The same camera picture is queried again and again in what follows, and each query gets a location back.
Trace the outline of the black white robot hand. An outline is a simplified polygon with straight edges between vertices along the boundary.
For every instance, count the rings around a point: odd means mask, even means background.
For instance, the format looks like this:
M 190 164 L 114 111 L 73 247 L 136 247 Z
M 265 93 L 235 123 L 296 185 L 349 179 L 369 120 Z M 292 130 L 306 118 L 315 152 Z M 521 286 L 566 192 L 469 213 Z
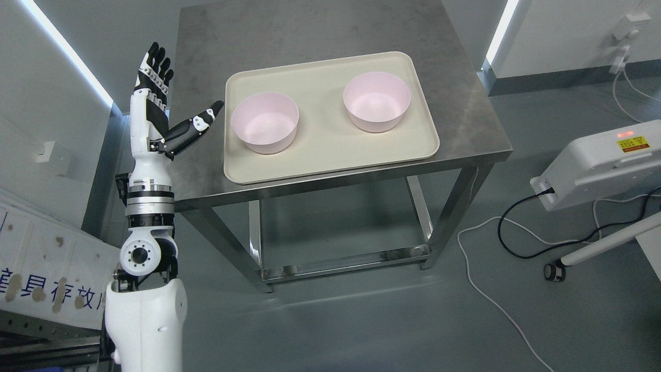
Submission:
M 130 99 L 131 153 L 135 163 L 170 160 L 208 132 L 224 107 L 215 101 L 198 115 L 170 127 L 166 110 L 174 71 L 165 49 L 154 42 L 142 58 Z

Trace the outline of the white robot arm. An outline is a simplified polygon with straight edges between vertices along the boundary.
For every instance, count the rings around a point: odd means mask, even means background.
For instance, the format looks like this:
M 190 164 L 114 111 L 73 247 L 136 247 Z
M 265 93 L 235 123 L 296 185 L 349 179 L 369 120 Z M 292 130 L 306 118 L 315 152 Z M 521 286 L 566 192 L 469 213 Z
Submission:
M 134 160 L 134 170 L 118 183 L 129 236 L 106 290 L 111 358 L 122 371 L 182 371 L 188 299 L 178 278 L 171 179 L 164 156 L 140 153 Z

